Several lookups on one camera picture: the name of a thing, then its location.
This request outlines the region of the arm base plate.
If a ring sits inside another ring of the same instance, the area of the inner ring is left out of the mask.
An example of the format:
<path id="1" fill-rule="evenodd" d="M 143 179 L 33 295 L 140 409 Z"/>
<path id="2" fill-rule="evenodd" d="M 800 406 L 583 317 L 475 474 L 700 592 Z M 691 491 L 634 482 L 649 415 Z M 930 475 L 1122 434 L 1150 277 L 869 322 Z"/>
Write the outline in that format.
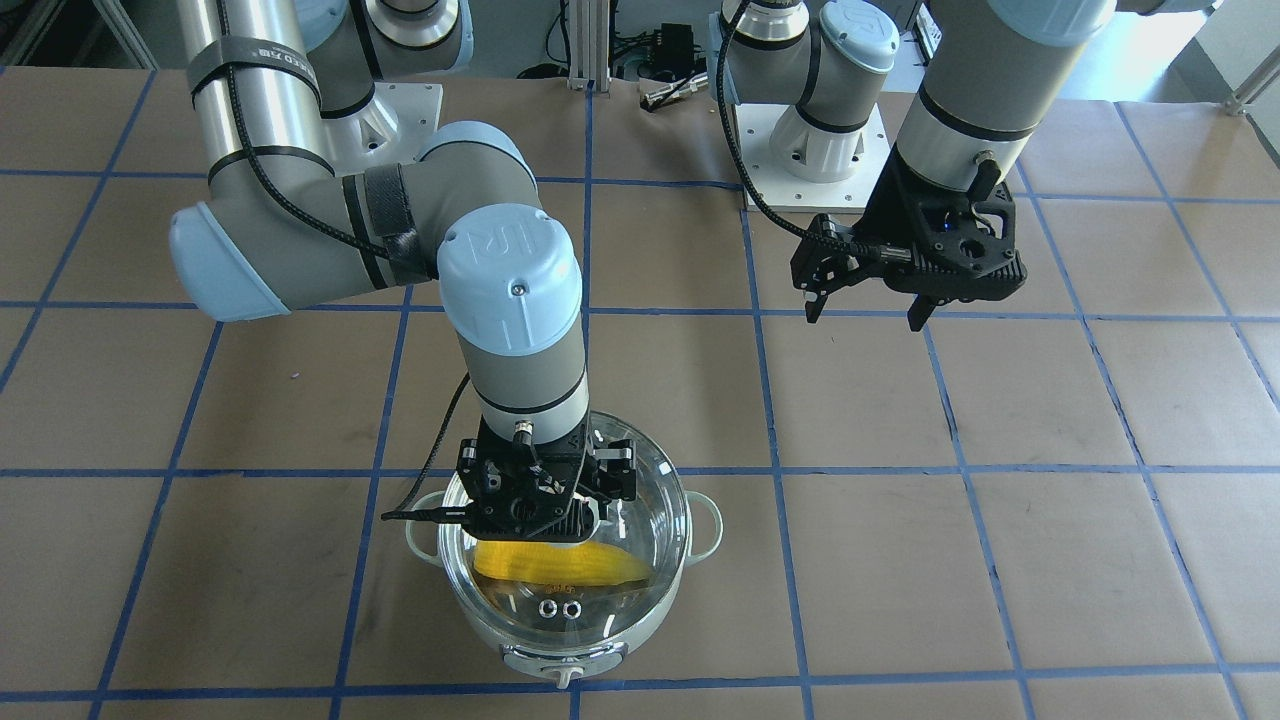
<path id="1" fill-rule="evenodd" d="M 439 83 L 375 82 L 370 96 L 323 117 L 325 158 L 339 176 L 415 160 L 436 132 Z"/>
<path id="2" fill-rule="evenodd" d="M 878 106 L 851 133 L 809 126 L 794 106 L 735 108 L 740 155 L 758 193 L 776 211 L 865 210 L 890 155 Z"/>

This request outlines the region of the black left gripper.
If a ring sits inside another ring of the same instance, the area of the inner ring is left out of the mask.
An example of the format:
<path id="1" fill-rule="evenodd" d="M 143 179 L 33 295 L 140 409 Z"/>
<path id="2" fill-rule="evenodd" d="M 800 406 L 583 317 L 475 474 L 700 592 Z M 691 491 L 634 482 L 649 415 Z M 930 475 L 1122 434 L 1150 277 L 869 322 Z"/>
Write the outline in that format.
<path id="1" fill-rule="evenodd" d="M 916 293 L 908 309 L 910 332 L 922 332 L 940 300 L 1000 301 L 1020 290 L 1027 268 L 1015 247 L 1016 206 L 1000 181 L 998 164 L 982 159 L 968 190 L 948 190 L 915 173 L 891 151 L 861 218 L 874 243 L 910 251 L 909 263 L 891 263 L 886 284 Z M 881 258 L 851 225 L 815 215 L 790 260 L 792 284 L 803 291 L 808 323 L 817 323 L 828 297 L 881 278 Z"/>

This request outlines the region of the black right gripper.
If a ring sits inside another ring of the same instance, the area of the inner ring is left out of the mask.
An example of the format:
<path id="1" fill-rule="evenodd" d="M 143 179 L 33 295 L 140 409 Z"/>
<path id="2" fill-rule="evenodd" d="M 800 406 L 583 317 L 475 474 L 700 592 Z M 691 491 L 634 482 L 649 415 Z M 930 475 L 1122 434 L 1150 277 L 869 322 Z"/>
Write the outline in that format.
<path id="1" fill-rule="evenodd" d="M 485 420 L 466 439 L 456 468 L 470 502 L 461 525 L 480 541 L 580 543 L 591 537 L 596 514 L 576 496 L 588 460 L 589 416 L 564 437 L 535 445 L 527 433 L 498 436 Z M 602 502 L 635 501 L 634 439 L 594 447 L 591 496 Z"/>

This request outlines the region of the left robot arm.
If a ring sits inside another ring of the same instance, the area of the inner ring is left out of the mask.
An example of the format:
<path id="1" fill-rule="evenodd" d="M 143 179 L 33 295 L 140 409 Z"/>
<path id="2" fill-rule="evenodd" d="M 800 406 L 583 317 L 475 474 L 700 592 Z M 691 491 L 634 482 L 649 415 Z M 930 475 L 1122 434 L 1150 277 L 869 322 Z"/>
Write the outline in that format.
<path id="1" fill-rule="evenodd" d="M 817 322 L 836 291 L 878 278 L 914 297 L 913 331 L 952 301 L 1001 301 L 1027 282 L 1006 184 L 1114 1 L 942 1 L 942 38 L 855 225 L 808 228 L 749 196 L 795 234 L 794 287 Z M 899 29 L 865 1 L 726 1 L 712 67 L 716 101 L 783 104 L 773 154 L 812 182 L 854 169 L 854 140 L 893 67 Z"/>

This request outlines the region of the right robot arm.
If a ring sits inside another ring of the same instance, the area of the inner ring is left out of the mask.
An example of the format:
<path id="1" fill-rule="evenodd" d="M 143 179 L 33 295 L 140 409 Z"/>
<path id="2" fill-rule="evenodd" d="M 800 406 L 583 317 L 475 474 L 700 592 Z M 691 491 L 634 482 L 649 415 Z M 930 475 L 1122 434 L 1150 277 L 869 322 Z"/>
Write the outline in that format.
<path id="1" fill-rule="evenodd" d="M 631 443 L 593 432 L 582 277 L 511 138 L 434 127 L 413 86 L 467 53 L 462 1 L 183 1 L 211 197 L 172 219 L 189 297 L 219 322 L 436 281 L 481 406 L 462 507 L 389 518 L 481 541 L 579 543 L 631 500 Z"/>

